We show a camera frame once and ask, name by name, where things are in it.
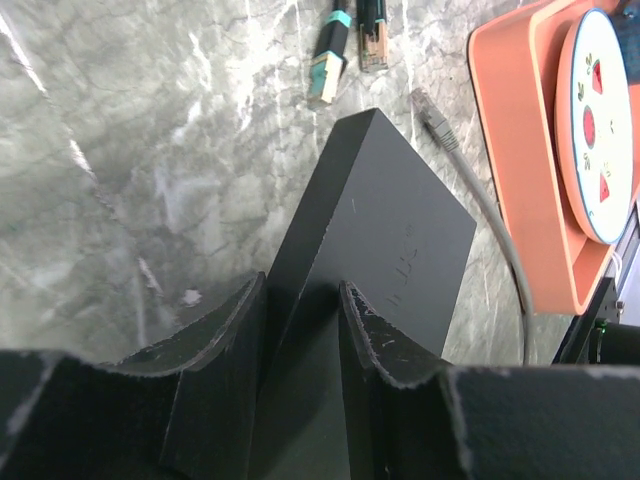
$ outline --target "marble surface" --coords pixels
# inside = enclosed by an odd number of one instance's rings
[[[478,220],[445,358],[519,361],[507,265],[408,102],[416,86],[437,99],[495,198],[466,43],[517,0],[388,0],[390,69],[362,74],[352,33],[338,97],[314,112],[308,68],[329,6],[3,0],[1,346],[113,359],[268,271],[333,123],[376,106]],[[567,325],[536,318],[534,361]]]

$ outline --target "tabletop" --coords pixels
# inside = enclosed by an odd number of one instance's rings
[[[336,119],[379,107],[478,221],[444,349],[515,364],[503,255],[408,96],[424,87],[495,198],[468,35],[517,0],[389,0],[390,68],[355,32],[333,105],[306,104],[320,0],[5,0],[0,7],[0,346],[114,360],[269,270]],[[567,317],[538,315],[548,363]]]

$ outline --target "round plate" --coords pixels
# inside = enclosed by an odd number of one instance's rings
[[[609,17],[589,10],[562,47],[555,105],[558,161],[578,224],[615,243],[631,204],[633,127],[629,86]]]

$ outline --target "gray cable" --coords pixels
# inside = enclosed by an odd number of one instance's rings
[[[449,158],[455,163],[458,171],[464,178],[487,218],[502,248],[502,253],[511,264],[522,307],[522,364],[527,365],[529,363],[529,329],[534,315],[533,297],[531,295],[529,281],[522,267],[520,255],[518,255],[513,239],[511,235],[509,235],[502,216],[493,200],[491,200],[489,194],[487,194],[484,186],[480,183],[480,180],[469,165],[464,153],[462,153],[458,139],[451,130],[451,126],[446,118],[444,118],[444,115],[442,115],[440,110],[434,105],[426,92],[419,88],[411,92],[411,100],[418,108],[420,118],[426,124],[431,135],[446,150]]]

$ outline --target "orange bin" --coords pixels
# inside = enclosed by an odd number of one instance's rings
[[[613,247],[582,232],[555,158],[558,63],[571,25],[615,0],[541,1],[478,28],[469,64],[502,215],[522,257],[537,312],[583,313]],[[634,117],[633,198],[640,190],[640,86]]]

